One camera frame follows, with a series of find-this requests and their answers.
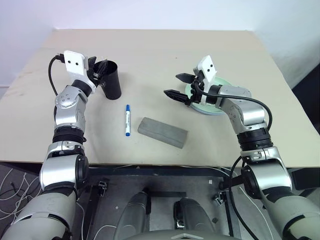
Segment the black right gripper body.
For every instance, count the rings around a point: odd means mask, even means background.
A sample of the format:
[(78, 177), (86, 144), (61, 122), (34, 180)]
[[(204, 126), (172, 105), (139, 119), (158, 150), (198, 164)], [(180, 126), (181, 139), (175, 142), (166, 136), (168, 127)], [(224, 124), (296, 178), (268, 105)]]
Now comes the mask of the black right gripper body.
[(199, 71), (196, 75), (187, 74), (187, 84), (191, 87), (191, 97), (187, 100), (186, 105), (190, 106), (191, 103), (200, 104), (204, 93), (204, 79), (205, 75)]

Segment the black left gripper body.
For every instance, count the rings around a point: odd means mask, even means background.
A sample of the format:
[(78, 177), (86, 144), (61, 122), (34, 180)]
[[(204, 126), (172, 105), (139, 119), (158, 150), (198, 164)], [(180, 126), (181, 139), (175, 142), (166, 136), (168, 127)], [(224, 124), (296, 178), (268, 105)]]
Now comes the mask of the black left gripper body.
[(96, 64), (89, 68), (87, 71), (87, 76), (91, 82), (97, 87), (97, 86), (104, 86), (103, 76), (104, 75), (97, 75), (96, 74)]

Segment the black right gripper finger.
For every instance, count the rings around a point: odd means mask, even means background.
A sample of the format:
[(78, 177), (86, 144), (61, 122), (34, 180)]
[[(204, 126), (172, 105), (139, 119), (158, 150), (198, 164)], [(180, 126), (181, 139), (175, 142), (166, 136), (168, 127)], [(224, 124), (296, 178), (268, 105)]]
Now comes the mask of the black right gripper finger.
[(189, 74), (189, 73), (179, 73), (175, 77), (179, 79), (181, 82), (186, 84), (192, 84), (197, 80), (196, 75)]
[(169, 97), (172, 100), (175, 100), (180, 103), (184, 103), (185, 105), (191, 104), (191, 99), (186, 94), (181, 93), (180, 91), (167, 89), (167, 90), (164, 90), (163, 92), (167, 97)]

